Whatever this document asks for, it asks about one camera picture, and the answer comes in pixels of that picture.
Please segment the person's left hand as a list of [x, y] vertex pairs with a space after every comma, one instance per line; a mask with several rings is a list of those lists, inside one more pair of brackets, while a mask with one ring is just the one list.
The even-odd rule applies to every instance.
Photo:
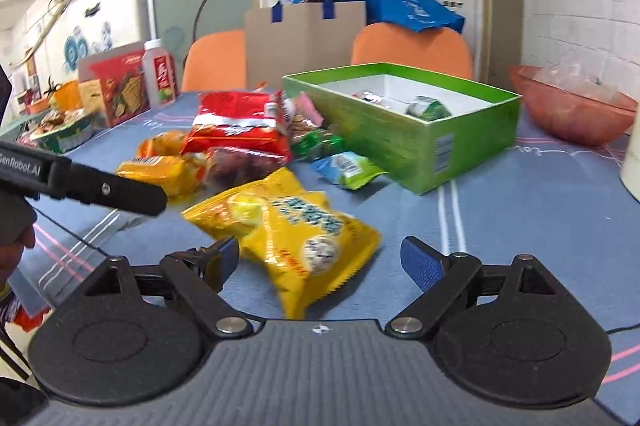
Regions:
[[35, 247], [36, 220], [37, 215], [32, 205], [22, 196], [1, 192], [1, 284], [12, 276], [24, 250]]

